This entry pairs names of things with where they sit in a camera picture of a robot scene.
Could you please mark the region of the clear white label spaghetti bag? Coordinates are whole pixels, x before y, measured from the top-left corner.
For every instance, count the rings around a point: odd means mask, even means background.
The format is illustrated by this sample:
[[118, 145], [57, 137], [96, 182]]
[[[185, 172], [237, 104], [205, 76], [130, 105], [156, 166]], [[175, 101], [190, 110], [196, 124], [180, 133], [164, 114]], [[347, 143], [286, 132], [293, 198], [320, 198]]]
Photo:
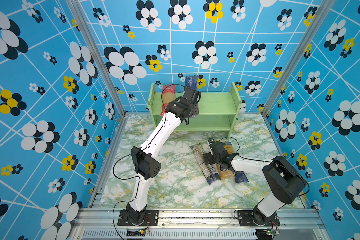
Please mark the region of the clear white label spaghetti bag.
[[190, 148], [194, 154], [194, 157], [195, 157], [201, 171], [203, 172], [204, 177], [207, 180], [207, 183], [209, 185], [211, 185], [213, 182], [215, 182], [217, 180], [221, 180], [216, 164], [206, 165], [204, 162], [203, 154], [210, 153], [210, 152], [206, 152], [204, 150], [203, 146], [200, 144], [192, 145], [192, 146], [190, 146]]

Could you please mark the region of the yellow spaghetti bag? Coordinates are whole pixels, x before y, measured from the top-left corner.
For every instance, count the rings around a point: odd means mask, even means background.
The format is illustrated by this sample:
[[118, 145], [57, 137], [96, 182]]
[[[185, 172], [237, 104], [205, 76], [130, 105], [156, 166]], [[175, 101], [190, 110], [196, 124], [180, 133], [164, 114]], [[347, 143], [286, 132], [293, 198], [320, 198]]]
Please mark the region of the yellow spaghetti bag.
[[[224, 145], [225, 150], [228, 152], [228, 154], [232, 154], [235, 152], [231, 142], [223, 142], [223, 145]], [[219, 165], [219, 164], [217, 164], [217, 167], [218, 167], [219, 176], [222, 180], [231, 178], [235, 175], [230, 170], [223, 170], [221, 165]]]

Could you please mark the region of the red spaghetti bag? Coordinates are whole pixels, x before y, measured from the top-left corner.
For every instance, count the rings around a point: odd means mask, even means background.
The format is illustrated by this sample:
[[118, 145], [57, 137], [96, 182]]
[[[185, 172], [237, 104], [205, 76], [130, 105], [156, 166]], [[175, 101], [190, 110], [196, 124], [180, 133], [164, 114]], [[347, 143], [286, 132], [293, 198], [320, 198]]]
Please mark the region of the red spaghetti bag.
[[162, 111], [160, 116], [164, 116], [166, 113], [166, 108], [168, 107], [169, 103], [175, 99], [175, 92], [176, 86], [175, 85], [164, 85], [162, 91]]

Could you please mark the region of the blue Barilla spaghetti box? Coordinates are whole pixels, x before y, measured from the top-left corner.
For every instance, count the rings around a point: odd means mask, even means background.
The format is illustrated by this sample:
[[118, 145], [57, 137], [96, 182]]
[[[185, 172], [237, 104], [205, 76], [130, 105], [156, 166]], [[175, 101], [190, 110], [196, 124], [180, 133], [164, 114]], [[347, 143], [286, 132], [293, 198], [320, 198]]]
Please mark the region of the blue Barilla spaghetti box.
[[[197, 88], [197, 81], [198, 81], [198, 76], [197, 75], [193, 75], [193, 76], [186, 76], [186, 86], [187, 87], [191, 87], [192, 89], [196, 90]], [[191, 114], [191, 118], [196, 117], [199, 114], [199, 104], [196, 103], [195, 107], [193, 108], [193, 112]]]

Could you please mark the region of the green wooden shelf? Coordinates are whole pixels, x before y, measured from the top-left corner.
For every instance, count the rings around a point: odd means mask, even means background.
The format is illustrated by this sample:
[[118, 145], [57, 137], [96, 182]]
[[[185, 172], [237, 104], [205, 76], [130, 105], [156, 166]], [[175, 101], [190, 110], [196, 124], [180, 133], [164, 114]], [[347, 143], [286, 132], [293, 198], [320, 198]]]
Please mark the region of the green wooden shelf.
[[[223, 131], [229, 137], [238, 120], [242, 100], [235, 85], [232, 83], [229, 93], [201, 93], [201, 100], [194, 110], [198, 115], [190, 118], [190, 123], [181, 123], [175, 131]], [[151, 84], [148, 99], [149, 112], [155, 127], [162, 120], [161, 92]]]

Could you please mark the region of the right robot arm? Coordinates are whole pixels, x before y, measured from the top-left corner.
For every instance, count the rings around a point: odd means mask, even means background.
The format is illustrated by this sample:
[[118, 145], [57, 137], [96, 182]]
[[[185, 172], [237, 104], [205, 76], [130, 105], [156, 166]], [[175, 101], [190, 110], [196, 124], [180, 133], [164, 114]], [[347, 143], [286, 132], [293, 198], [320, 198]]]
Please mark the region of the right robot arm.
[[279, 209], [290, 205], [302, 196], [308, 182], [283, 156], [271, 160], [260, 160], [242, 157], [238, 153], [229, 153], [220, 141], [208, 139], [211, 158], [210, 163], [218, 164], [221, 170], [245, 172], [264, 177], [271, 192], [252, 210], [252, 221], [255, 225], [264, 226], [271, 221]]

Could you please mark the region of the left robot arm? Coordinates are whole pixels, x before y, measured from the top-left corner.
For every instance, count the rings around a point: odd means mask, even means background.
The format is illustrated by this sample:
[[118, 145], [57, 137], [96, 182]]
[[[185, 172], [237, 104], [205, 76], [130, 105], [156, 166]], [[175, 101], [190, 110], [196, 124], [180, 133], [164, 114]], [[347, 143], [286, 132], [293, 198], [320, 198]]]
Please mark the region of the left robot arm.
[[145, 218], [147, 199], [153, 178], [162, 165], [156, 158], [172, 132], [182, 123], [189, 124], [194, 107], [201, 100], [201, 93], [190, 87], [184, 87], [184, 94], [168, 103], [165, 114], [148, 139], [131, 149], [135, 167], [136, 184], [133, 197], [127, 203], [127, 219], [134, 225], [140, 225]]

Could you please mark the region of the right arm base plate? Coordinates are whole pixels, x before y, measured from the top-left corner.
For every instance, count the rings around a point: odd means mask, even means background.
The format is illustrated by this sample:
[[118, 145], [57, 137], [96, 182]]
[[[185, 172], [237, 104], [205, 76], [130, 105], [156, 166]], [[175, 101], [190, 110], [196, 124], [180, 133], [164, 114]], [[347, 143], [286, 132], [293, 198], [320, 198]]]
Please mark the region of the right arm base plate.
[[276, 213], [265, 217], [262, 213], [252, 210], [235, 210], [234, 217], [241, 227], [279, 227], [281, 225]]

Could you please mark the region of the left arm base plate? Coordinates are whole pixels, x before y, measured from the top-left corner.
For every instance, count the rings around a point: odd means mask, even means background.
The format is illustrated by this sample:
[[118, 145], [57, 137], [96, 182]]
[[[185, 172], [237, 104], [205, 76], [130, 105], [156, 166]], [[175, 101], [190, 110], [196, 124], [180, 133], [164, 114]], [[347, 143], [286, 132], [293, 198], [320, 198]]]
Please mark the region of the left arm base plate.
[[155, 227], [158, 225], [158, 220], [158, 210], [145, 210], [137, 214], [127, 210], [122, 210], [120, 211], [117, 225], [127, 227]]

